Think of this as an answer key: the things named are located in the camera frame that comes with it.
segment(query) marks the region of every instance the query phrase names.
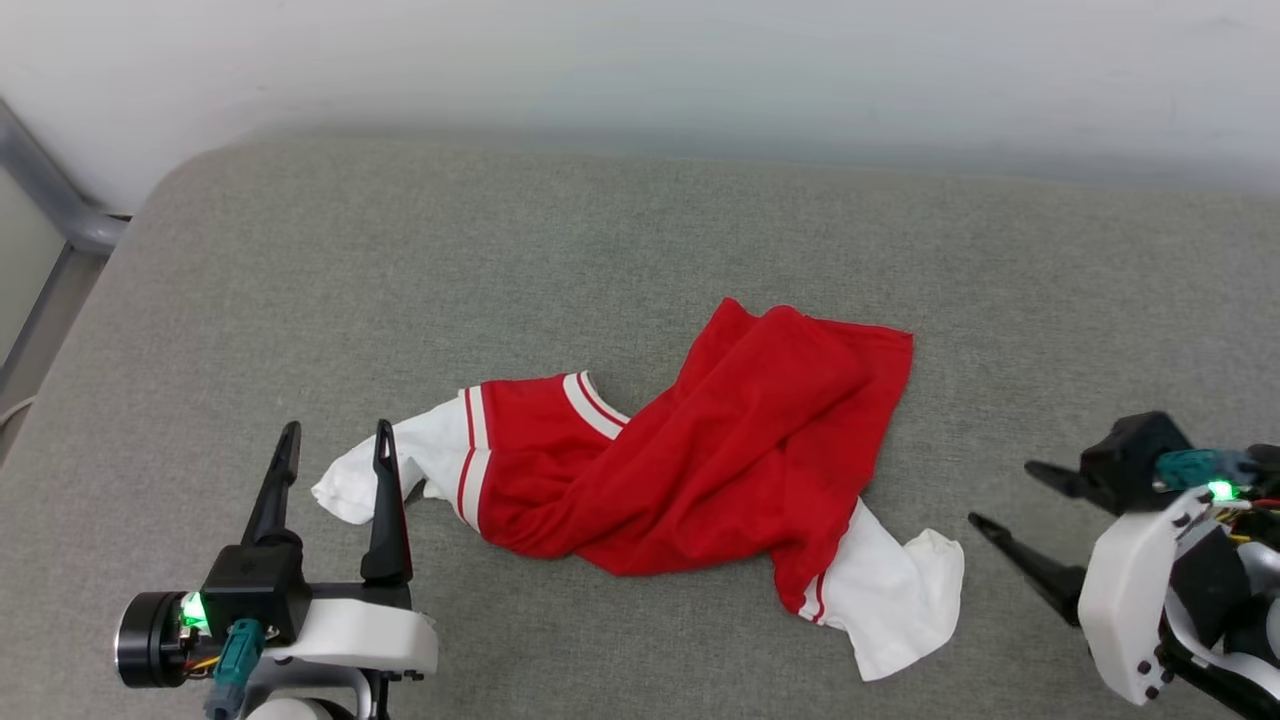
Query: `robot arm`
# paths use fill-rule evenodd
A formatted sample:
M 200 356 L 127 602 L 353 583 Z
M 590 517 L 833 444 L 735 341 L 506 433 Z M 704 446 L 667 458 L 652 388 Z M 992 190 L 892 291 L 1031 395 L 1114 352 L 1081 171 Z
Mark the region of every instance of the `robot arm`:
M 392 680 L 435 673 L 429 618 L 412 610 L 413 577 L 396 438 L 378 423 L 378 496 L 361 583 L 308 583 L 302 539 L 285 528 L 301 427 L 280 434 L 239 544 L 223 548 L 196 592 L 137 596 L 120 620 L 115 665 L 133 688 L 211 680 L 210 720 L 385 720 Z M 349 688 L 356 708 L 273 698 L 284 688 Z
M 1028 462 L 1032 477 L 1117 516 L 1088 569 L 969 519 L 1082 628 L 1103 682 L 1125 700 L 1144 705 L 1181 676 L 1243 717 L 1280 719 L 1280 520 L 1270 510 L 1280 474 L 1271 451 L 1192 450 L 1167 415 L 1148 413 L 1119 420 L 1082 454 L 1078 473 Z

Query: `red and white shirt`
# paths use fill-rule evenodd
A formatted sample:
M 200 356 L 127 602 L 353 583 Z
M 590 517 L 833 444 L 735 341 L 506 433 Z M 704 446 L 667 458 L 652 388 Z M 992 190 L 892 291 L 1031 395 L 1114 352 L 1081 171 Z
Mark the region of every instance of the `red and white shirt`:
M 494 544 L 620 575 L 768 552 L 783 606 L 846 630 L 876 679 L 950 638 L 964 568 L 956 543 L 900 546 L 858 500 L 910 359 L 897 331 L 727 300 L 635 419 L 588 373 L 486 382 L 396 425 L 401 480 Z M 317 501 L 371 519 L 371 457 L 372 438 L 338 459 Z

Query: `white sleeve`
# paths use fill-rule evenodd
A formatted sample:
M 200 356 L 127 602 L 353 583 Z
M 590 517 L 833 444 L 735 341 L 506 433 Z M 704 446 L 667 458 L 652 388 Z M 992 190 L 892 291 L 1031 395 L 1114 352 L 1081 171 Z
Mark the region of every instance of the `white sleeve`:
M 878 680 L 951 639 L 963 579 L 960 543 L 927 529 L 901 546 L 859 500 L 800 616 L 849 633 L 863 680 Z
M 424 497 L 456 503 L 458 477 L 470 447 L 462 392 L 428 413 L 397 423 L 393 430 L 401 495 L 408 497 L 419 483 L 426 480 Z M 311 495 L 321 507 L 355 525 L 374 519 L 374 497 L 378 495 L 378 477 L 374 475 L 375 439 L 370 437 L 334 460 L 320 482 L 311 488 Z

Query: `red fabric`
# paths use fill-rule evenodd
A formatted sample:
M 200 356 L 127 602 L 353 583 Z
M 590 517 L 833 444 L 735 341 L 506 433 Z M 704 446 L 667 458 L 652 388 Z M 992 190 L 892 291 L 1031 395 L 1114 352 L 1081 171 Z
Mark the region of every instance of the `red fabric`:
M 726 300 L 676 383 L 612 443 L 536 413 L 517 420 L 503 407 L 520 383 L 485 383 L 494 452 L 481 530 L 521 555 L 577 553 L 618 575 L 769 552 L 795 612 L 872 479 L 910 364 L 906 333 L 786 306 L 755 318 Z M 563 397 L 547 402 L 563 416 Z

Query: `green led light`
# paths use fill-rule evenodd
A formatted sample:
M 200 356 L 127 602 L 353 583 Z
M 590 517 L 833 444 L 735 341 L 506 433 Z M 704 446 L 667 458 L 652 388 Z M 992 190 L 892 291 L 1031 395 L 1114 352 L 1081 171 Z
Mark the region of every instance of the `green led light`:
M 182 624 L 188 628 L 198 625 L 206 630 L 209 629 L 209 620 L 205 618 L 205 603 L 201 601 L 198 592 L 193 592 L 183 598 Z
M 1213 480 L 1208 484 L 1208 491 L 1213 493 L 1213 500 L 1235 500 L 1235 486 L 1226 480 Z

